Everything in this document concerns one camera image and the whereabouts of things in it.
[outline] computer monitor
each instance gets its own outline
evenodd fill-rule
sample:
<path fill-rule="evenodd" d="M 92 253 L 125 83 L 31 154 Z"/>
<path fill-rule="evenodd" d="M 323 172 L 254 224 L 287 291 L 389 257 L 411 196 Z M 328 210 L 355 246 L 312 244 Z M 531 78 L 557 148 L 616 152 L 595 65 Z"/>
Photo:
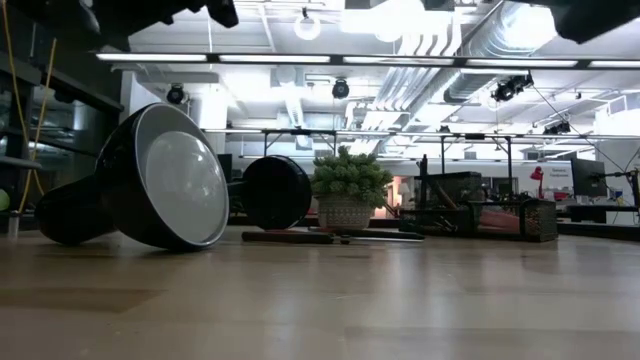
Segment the computer monitor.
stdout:
<path fill-rule="evenodd" d="M 604 163 L 582 159 L 571 159 L 573 194 L 576 196 L 608 196 L 604 178 Z"/>

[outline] wooden floor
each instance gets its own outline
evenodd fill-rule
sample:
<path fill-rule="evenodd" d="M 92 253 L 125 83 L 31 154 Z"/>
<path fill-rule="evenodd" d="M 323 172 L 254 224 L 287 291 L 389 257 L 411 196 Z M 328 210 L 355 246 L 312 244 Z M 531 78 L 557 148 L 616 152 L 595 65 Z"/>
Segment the wooden floor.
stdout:
<path fill-rule="evenodd" d="M 0 359 L 640 358 L 640 244 L 0 240 Z"/>

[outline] wicker basket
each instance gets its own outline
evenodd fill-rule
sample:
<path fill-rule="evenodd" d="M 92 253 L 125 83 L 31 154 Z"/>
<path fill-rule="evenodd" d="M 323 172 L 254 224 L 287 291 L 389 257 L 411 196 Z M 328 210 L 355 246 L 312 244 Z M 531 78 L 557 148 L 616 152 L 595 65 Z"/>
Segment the wicker basket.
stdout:
<path fill-rule="evenodd" d="M 348 197 L 318 197 L 320 227 L 331 229 L 365 229 L 373 209 Z"/>

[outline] overturned lamp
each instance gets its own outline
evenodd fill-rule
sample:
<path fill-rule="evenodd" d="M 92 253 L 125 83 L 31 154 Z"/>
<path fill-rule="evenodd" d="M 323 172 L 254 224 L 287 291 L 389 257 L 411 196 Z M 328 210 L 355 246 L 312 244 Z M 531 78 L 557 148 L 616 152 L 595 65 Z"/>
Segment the overturned lamp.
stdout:
<path fill-rule="evenodd" d="M 238 195 L 250 221 L 263 229 L 297 224 L 311 204 L 309 178 L 283 156 L 254 161 L 227 185 L 207 139 L 184 113 L 149 105 L 107 140 L 93 175 L 54 189 L 35 216 L 42 233 L 77 245 L 120 230 L 169 250 L 200 250 L 220 239 Z"/>

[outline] ductwork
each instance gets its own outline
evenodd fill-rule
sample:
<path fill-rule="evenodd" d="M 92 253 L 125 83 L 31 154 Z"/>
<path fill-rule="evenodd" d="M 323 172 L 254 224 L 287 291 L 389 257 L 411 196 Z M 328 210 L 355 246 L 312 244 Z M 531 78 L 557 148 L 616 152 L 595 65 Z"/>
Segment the ductwork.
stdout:
<path fill-rule="evenodd" d="M 548 8 L 506 2 L 476 35 L 459 49 L 457 55 L 463 57 L 530 56 L 555 35 L 553 16 Z M 469 74 L 456 69 L 441 70 L 429 84 L 421 103 L 431 101 L 434 95 L 442 90 L 442 86 L 450 82 L 453 77 L 457 78 L 445 89 L 442 100 L 461 104 L 493 81 L 495 75 Z"/>
<path fill-rule="evenodd" d="M 453 55 L 460 46 L 460 24 L 451 16 L 448 25 L 439 27 L 439 33 L 403 37 L 399 55 Z M 383 83 L 374 105 L 384 110 L 404 111 L 421 94 L 422 89 L 436 74 L 431 68 L 392 68 Z"/>

